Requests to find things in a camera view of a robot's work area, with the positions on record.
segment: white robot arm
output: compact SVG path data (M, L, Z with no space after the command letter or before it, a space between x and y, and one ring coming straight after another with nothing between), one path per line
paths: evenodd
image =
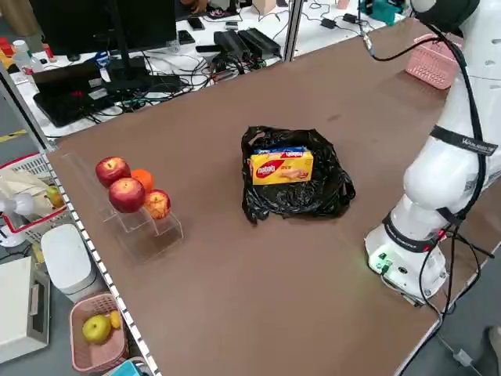
M501 1L412 0L416 18L442 32L461 29L463 54L483 142L472 127L467 86L459 72L442 115L404 176L405 194L366 237L369 266L406 294L423 301L447 279L438 248L444 229L501 176ZM485 155L483 187L475 192Z

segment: clear acrylic fruit stand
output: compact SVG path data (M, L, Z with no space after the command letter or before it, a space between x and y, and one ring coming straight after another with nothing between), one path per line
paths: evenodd
M98 216L117 235L134 262L145 262L183 238L181 223L172 211L163 219L151 218L145 208L135 213L120 213L111 205L108 190L96 178L94 166L84 163L76 153L65 154L62 160L71 166L76 181L88 195L88 202L94 203Z

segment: plastic bag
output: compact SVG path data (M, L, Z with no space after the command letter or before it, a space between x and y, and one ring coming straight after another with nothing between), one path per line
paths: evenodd
M315 158L308 182L254 186L249 158L255 150L306 146ZM355 188L341 167L332 143L315 129L291 131L265 126L249 127L242 137L242 209L253 224L269 213L283 217L343 215L355 198Z

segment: white desk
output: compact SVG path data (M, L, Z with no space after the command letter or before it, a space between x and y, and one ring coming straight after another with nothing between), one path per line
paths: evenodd
M334 19L336 17L336 21L340 27L346 28L347 30L343 30L340 28L335 28L333 30L327 29L325 27L320 26L320 17L323 13L328 10L327 5L323 5L319 9L311 9L310 5L312 4L312 0L309 0L305 3L303 7L303 13L305 13L310 20L307 19L306 16L301 18L301 24L299 28L299 34L297 37L296 43L296 56L300 56L307 52L315 51L317 49L321 49L326 47L327 45L332 45L338 42L341 42L345 39L353 38L358 34L358 25L353 25L344 22L340 16L345 13L356 14L356 2L351 2L348 9L337 9L334 0L329 0L323 4L328 4L330 6L330 11L323 16L325 18ZM287 8L275 8L273 13L280 13L286 10ZM287 28L284 27L287 25L289 20L289 13L281 13L278 15L279 19L276 16L267 16L266 18L261 18L259 21L258 12L254 7L248 7L241 9L240 13L242 17L242 21L239 22L239 29L244 30L249 27L256 27L262 33L268 35L270 38L273 38L279 31L282 32L276 36L275 40L279 43L282 48L285 44L285 39L287 36ZM384 23L372 20L365 15L362 15L364 20L368 20L370 22L370 26L374 29L385 26ZM223 20L213 21L202 18L202 22L206 27L204 31L192 31L191 27L188 25L187 21L179 21L177 23L177 30L188 30L190 34L195 39L195 44L190 45L182 45L181 50L177 55L169 53L166 49L158 49L152 52L146 52L146 55L151 56L152 59L149 59L151 62L153 69L155 71L163 72L166 74L171 73L186 73L182 72L180 69L185 71L191 71L199 61L203 59L203 57L195 51L196 45L211 45L214 44L214 32L215 31L224 31L225 30L225 22L230 20L240 20L238 16L226 18ZM44 52L39 52L35 54L38 58L46 58ZM94 53L87 53L81 56L81 61L85 61L94 56ZM132 56L140 56L140 53L133 53ZM278 59L268 60L267 64L273 64ZM65 56L58 56L58 61L56 63L48 63L47 69L56 69L56 67L65 67L70 62L67 60ZM203 81L203 78L194 78L193 83L200 83ZM49 138L59 138L68 136L72 133L81 131L83 129L90 128L96 123L88 119L82 119L80 121L76 121L70 125L67 125L62 128L55 127L52 122L38 109L36 104L33 101L33 95L38 92L37 87L30 82L24 82L16 86L21 96L26 101L28 107L31 109L34 118L38 121L41 130L45 133L45 135ZM163 93L151 93L147 96L147 98L154 98L155 96L163 96ZM119 114L121 111L117 107L110 108L106 110L107 114ZM100 121L110 120L112 117L109 116L99 116L95 115Z

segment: white plastic bottle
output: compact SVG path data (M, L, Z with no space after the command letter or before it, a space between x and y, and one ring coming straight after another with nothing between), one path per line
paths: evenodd
M31 75L30 55L28 54L28 46L25 41L14 41L16 53L13 56L14 63L17 65L20 72L25 75Z
M42 72L44 70L40 60L31 54L30 49L22 39L14 41L16 54L13 59L20 71L22 71L30 82L33 82L33 73Z

